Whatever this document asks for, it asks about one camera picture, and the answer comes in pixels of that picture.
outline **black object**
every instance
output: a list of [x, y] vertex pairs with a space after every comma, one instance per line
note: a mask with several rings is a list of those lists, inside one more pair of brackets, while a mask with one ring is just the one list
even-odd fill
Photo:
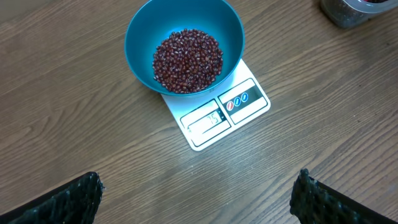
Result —
[[290, 213], [301, 224], [397, 224], [300, 171], [294, 182]]
[[370, 2], [370, 3], [383, 3], [387, 0], [365, 0], [365, 1]]
[[90, 224], [100, 205], [103, 184], [88, 172], [39, 198], [0, 216], [0, 224]]

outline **bowl rim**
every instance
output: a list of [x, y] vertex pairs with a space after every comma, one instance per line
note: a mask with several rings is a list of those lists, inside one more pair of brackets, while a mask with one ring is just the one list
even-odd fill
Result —
[[193, 96], [193, 95], [197, 95], [197, 94], [200, 94], [200, 93], [204, 93], [204, 92], [206, 92], [206, 91], [209, 91], [209, 90], [212, 90], [212, 89], [216, 88], [218, 85], [220, 85], [222, 82], [224, 82], [224, 81], [236, 70], [236, 67], [238, 66], [240, 60], [242, 59], [243, 52], [244, 52], [245, 41], [246, 41], [245, 35], [244, 35], [243, 23], [242, 23], [241, 18], [239, 17], [239, 14], [235, 11], [235, 9], [234, 9], [226, 0], [218, 0], [218, 1], [221, 1], [221, 2], [223, 2], [224, 4], [226, 4], [226, 5], [235, 13], [235, 16], [238, 18], [239, 24], [241, 25], [242, 40], [243, 40], [242, 49], [241, 49], [241, 54], [240, 54], [240, 56], [239, 56], [239, 58], [238, 58], [238, 61], [235, 63], [235, 66], [234, 66], [234, 68], [232, 69], [232, 71], [231, 71], [227, 76], [225, 76], [224, 79], [222, 79], [220, 82], [218, 82], [215, 86], [212, 86], [211, 88], [205, 88], [204, 90], [198, 91], [198, 92], [196, 92], [196, 93], [174, 93], [174, 92], [168, 91], [166, 88], [164, 89], [164, 91], [156, 90], [155, 88], [152, 88], [150, 85], [148, 85], [148, 83], [146, 83], [144, 80], [142, 80], [139, 76], [137, 76], [137, 75], [136, 75], [136, 72], [134, 71], [133, 67], [131, 66], [130, 61], [129, 61], [129, 58], [128, 58], [128, 56], [127, 56], [127, 50], [126, 50], [127, 34], [129, 33], [129, 29], [130, 29], [130, 27], [131, 27], [131, 24], [132, 24], [134, 18], [138, 15], [138, 13], [139, 13], [147, 4], [149, 4], [149, 3], [152, 2], [152, 1], [160, 1], [160, 0], [149, 0], [149, 1], [147, 1], [143, 6], [141, 6], [140, 9], [139, 9], [139, 10], [135, 13], [135, 15], [132, 17], [132, 19], [131, 19], [131, 21], [130, 21], [128, 27], [127, 27], [126, 34], [124, 35], [124, 56], [125, 56], [125, 58], [126, 58], [127, 64], [129, 65], [129, 68], [130, 68], [130, 70], [132, 71], [133, 75], [134, 75], [141, 83], [143, 83], [146, 87], [150, 88], [151, 90], [153, 90], [153, 91], [155, 91], [155, 92], [157, 92], [157, 93], [163, 94], [163, 95], [169, 95], [169, 96]]

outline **blue button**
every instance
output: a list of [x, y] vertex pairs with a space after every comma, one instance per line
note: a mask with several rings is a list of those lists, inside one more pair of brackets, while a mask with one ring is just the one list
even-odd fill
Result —
[[235, 106], [239, 106], [241, 104], [241, 98], [240, 97], [236, 97], [234, 100], [234, 104]]
[[247, 93], [242, 94], [242, 102], [246, 102], [249, 99], [249, 95]]

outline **red bean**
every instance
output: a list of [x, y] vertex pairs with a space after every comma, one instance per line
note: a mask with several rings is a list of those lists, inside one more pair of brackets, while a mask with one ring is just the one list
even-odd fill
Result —
[[204, 90], [221, 74], [223, 51], [212, 36], [200, 30], [173, 32], [156, 47], [154, 80], [174, 93]]

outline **digital scale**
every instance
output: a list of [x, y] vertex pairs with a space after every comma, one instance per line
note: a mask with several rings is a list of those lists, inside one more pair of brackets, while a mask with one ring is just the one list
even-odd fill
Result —
[[162, 97], [195, 151], [204, 150], [271, 107], [243, 60], [225, 81], [202, 95]]

